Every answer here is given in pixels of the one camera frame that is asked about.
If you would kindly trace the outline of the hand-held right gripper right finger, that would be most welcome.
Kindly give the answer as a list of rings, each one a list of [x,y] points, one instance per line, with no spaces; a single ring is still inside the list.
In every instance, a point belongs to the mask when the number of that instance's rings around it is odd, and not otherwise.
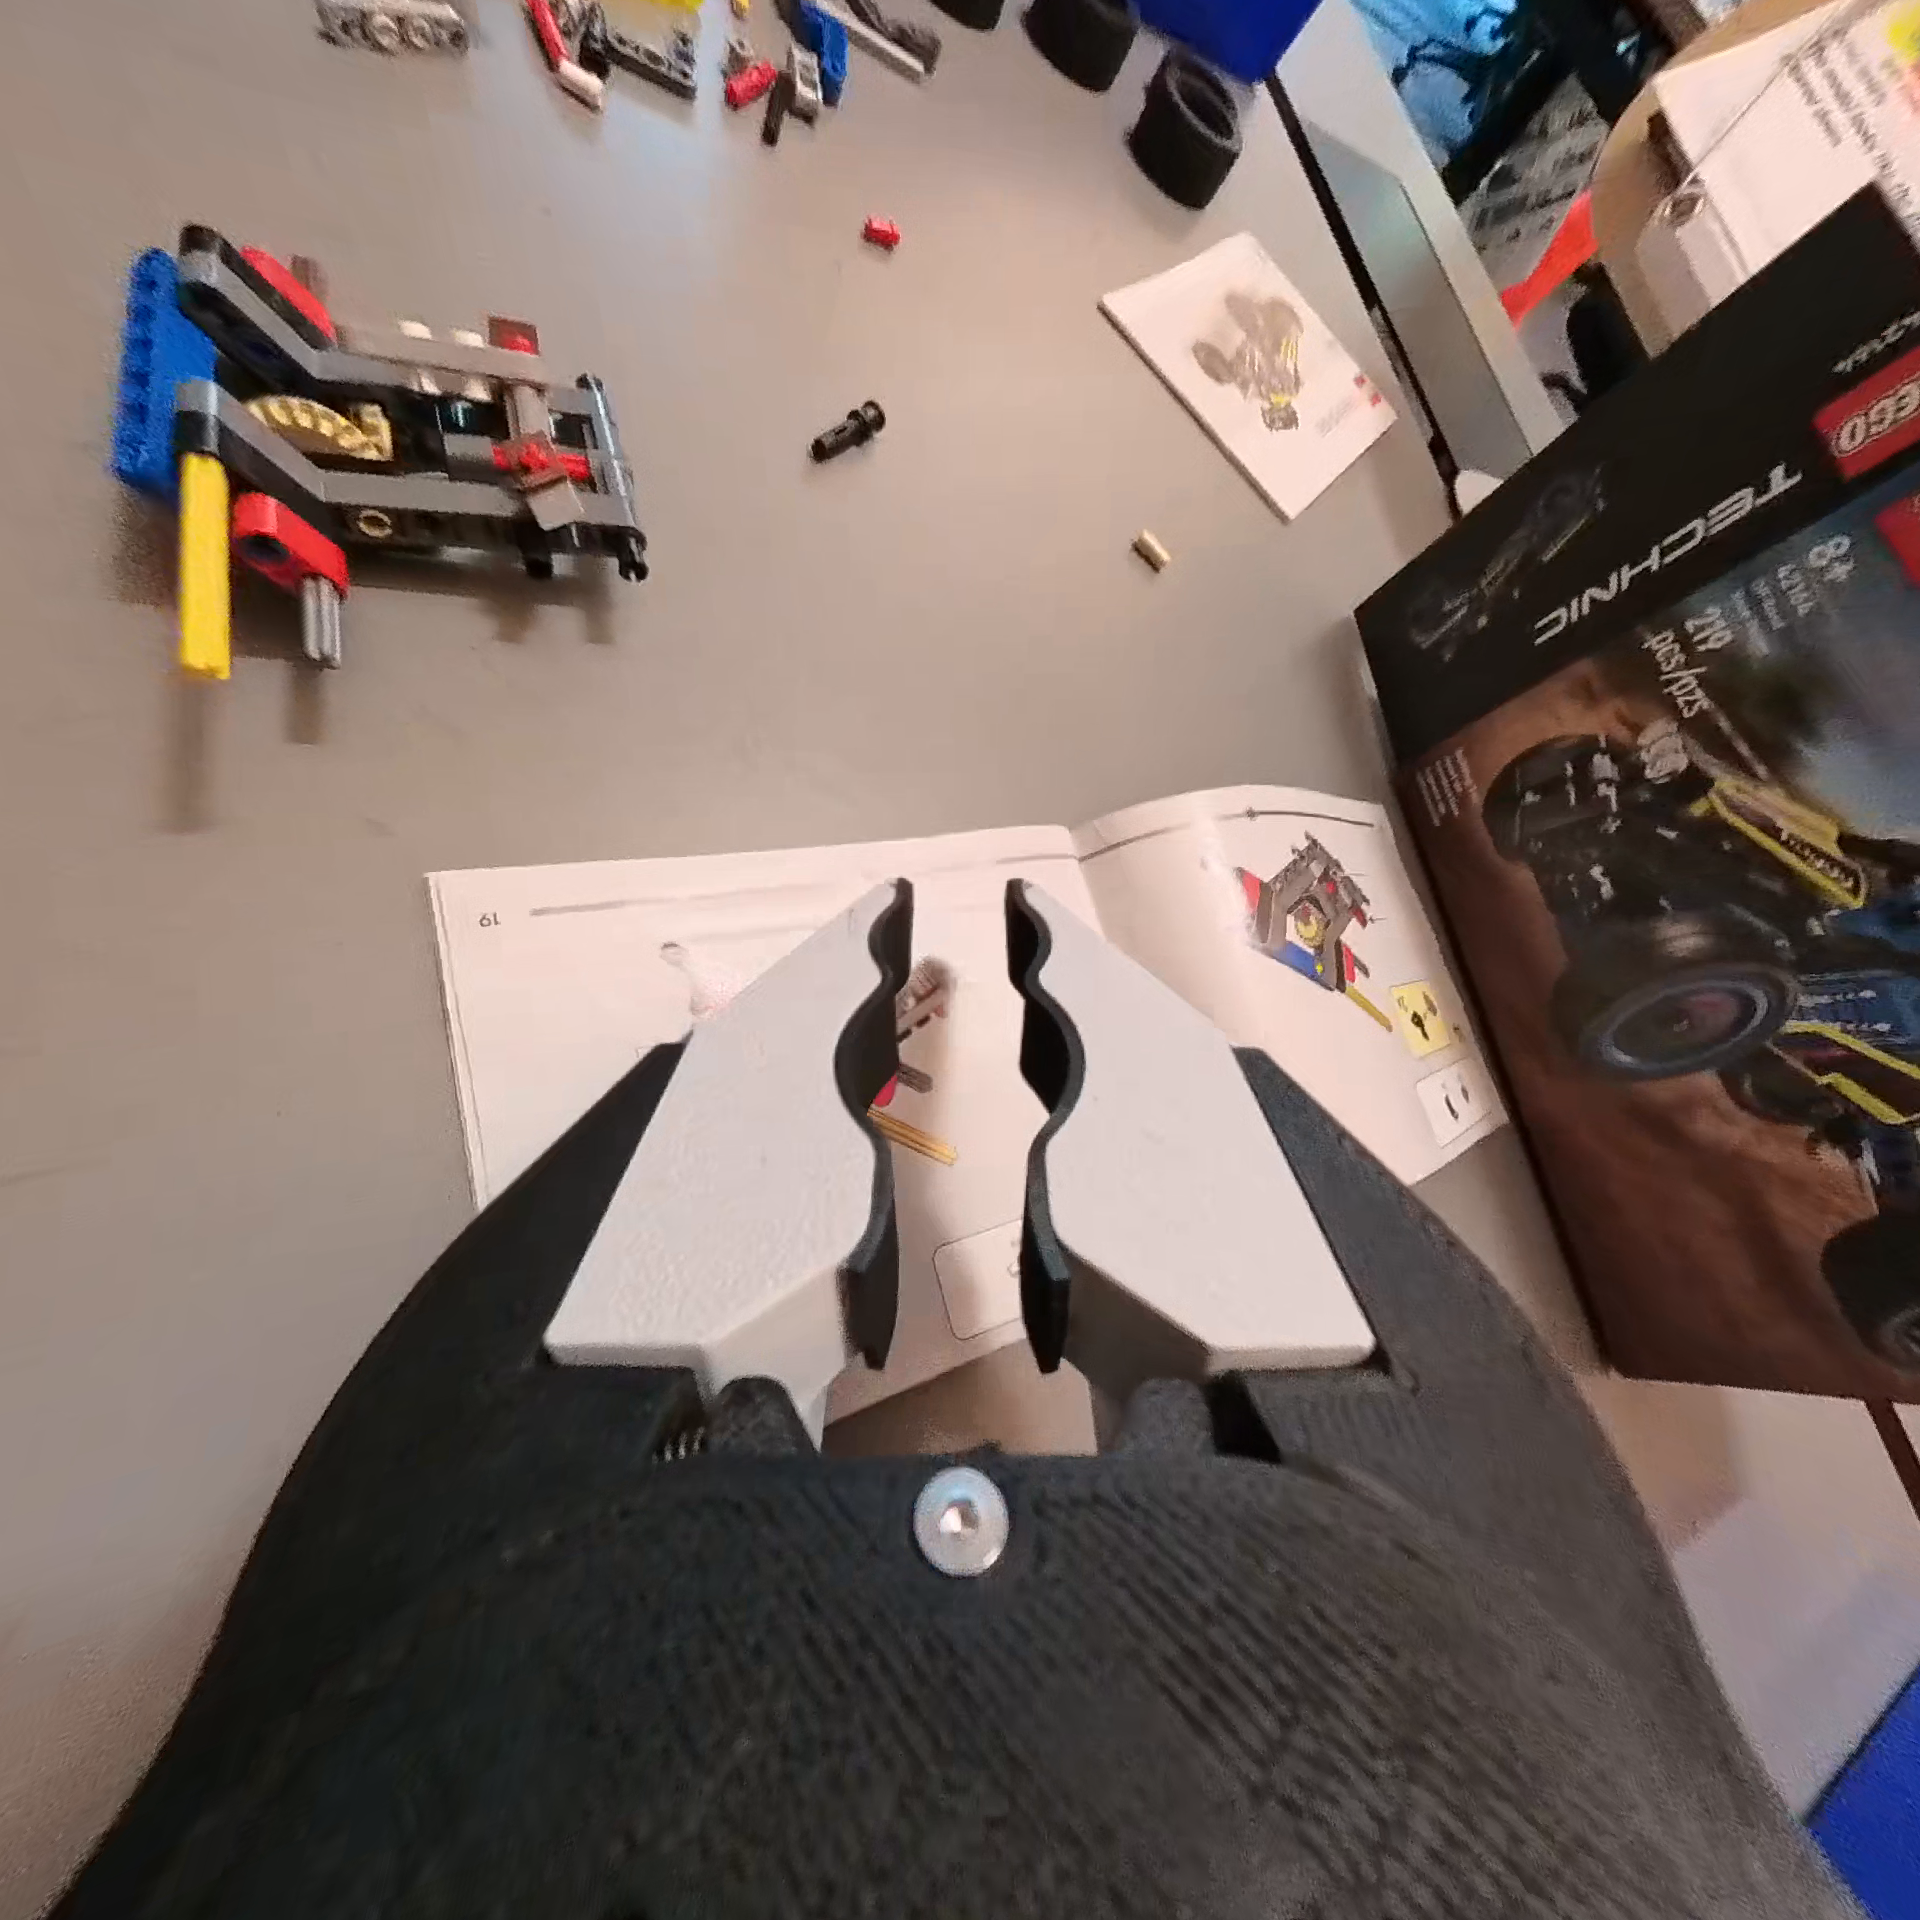
[[[1223,1031],[1032,881],[1004,891],[1025,1158],[1020,1300],[1044,1373],[1350,1370],[1376,1332]]]

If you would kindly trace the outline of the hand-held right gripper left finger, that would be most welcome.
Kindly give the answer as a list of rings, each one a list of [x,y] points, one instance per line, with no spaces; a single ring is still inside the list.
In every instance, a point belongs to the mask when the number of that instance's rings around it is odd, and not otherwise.
[[[544,1332],[551,1361],[692,1373],[881,1370],[897,1340],[891,1146],[914,884],[886,881],[672,1051]]]

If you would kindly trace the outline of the partly built lego chassis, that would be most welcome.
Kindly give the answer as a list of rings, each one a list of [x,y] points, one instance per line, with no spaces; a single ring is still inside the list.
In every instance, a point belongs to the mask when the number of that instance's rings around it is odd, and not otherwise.
[[[311,266],[185,223],[129,266],[111,473],[176,518],[176,661],[196,682],[234,668],[234,569],[289,594],[302,654],[346,652],[352,557],[506,556],[536,581],[560,563],[650,575],[647,537],[601,378],[481,378],[348,353]],[[500,315],[481,331],[540,349]],[[592,461],[584,518],[546,533],[496,449],[551,439]]]

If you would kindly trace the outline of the black lego set box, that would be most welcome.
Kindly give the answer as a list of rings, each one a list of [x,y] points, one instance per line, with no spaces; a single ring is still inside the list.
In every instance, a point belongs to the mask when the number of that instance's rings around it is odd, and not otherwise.
[[[1916,1403],[1916,374],[1865,185],[1356,611],[1625,1377]]]

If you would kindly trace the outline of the pile of loose lego pieces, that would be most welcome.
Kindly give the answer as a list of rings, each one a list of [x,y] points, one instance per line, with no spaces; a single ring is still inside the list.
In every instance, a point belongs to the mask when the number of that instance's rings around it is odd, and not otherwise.
[[[704,90],[700,5],[683,5],[686,19],[654,38],[618,27],[608,5],[524,3],[520,15],[553,84],[577,106],[601,111],[608,81],[626,76],[682,106],[696,106]],[[815,125],[844,103],[854,55],[864,55],[898,78],[927,83],[944,38],[931,25],[871,3],[774,5],[785,25],[780,57],[763,55],[744,33],[751,5],[731,5],[734,29],[719,55],[719,87],[729,111],[758,108],[760,134],[775,147],[787,123]],[[319,3],[316,25],[328,44],[382,57],[466,57],[474,25],[450,3]]]

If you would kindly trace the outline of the open instruction booklet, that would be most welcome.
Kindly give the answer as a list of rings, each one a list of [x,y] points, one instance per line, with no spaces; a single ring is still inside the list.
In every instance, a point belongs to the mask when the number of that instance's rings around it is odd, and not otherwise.
[[[854,1361],[835,1381],[830,1419],[1017,1340],[1040,1105],[1017,1070],[1004,957],[1014,878],[1262,1050],[1403,1183],[1507,1125],[1388,812],[1238,785],[1075,828],[431,875],[474,1201],[496,1201],[647,1050],[891,878],[918,890],[918,964],[947,983],[910,990],[931,1009],[878,1101],[902,1190],[897,1342],[881,1372]]]

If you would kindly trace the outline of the closed instruction booklet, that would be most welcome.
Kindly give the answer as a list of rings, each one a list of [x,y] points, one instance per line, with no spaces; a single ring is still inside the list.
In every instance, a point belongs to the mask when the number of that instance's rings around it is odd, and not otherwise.
[[[1284,522],[1399,418],[1248,231],[1106,293],[1097,309]]]

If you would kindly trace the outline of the blue plastic object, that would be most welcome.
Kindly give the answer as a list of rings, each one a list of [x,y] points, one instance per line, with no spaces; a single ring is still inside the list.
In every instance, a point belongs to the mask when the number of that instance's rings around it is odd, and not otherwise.
[[[1809,1834],[1867,1915],[1918,1915],[1918,1671],[1818,1796]]]

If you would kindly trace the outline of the dark flat panel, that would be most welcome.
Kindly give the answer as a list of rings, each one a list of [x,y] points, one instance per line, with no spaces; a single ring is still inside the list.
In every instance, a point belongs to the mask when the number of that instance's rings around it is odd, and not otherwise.
[[[1560,415],[1368,38],[1302,38],[1270,83],[1432,463],[1518,473]]]

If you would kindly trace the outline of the orange plastic object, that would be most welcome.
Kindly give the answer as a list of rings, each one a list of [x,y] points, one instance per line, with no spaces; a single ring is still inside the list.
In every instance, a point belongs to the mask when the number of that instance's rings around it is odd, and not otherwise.
[[[1594,191],[1586,188],[1572,196],[1532,269],[1503,289],[1500,301],[1512,326],[1520,330],[1570,277],[1590,267],[1596,254]]]

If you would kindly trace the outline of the light wooden board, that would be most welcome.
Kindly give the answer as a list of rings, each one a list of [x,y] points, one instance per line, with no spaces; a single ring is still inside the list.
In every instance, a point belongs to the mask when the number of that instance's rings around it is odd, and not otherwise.
[[[1814,6],[1735,5],[1665,68],[1713,55]],[[1651,84],[1652,81],[1610,134],[1592,190],[1598,261],[1642,347],[1660,354],[1714,311],[1729,313],[1729,330],[1777,326],[1785,338],[1822,340],[1842,353],[1844,366],[1867,359],[1863,340],[1871,330],[1889,330],[1897,343],[1916,338],[1916,241],[1874,190],[1848,199],[1713,311],[1689,326],[1673,330],[1642,267],[1642,234],[1679,178],[1673,149],[1652,115]]]

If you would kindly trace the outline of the blue storage bin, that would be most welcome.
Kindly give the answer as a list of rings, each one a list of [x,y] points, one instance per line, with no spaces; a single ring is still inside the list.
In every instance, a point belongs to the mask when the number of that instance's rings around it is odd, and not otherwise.
[[[1136,3],[1147,29],[1247,84],[1267,83],[1321,3]]]

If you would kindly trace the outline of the printed paper sheet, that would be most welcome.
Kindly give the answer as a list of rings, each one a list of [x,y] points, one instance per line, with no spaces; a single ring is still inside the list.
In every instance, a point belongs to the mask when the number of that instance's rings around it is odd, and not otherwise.
[[[1673,330],[1863,190],[1918,237],[1916,3],[1816,5],[1665,68],[1651,99],[1679,178],[1639,259]]]

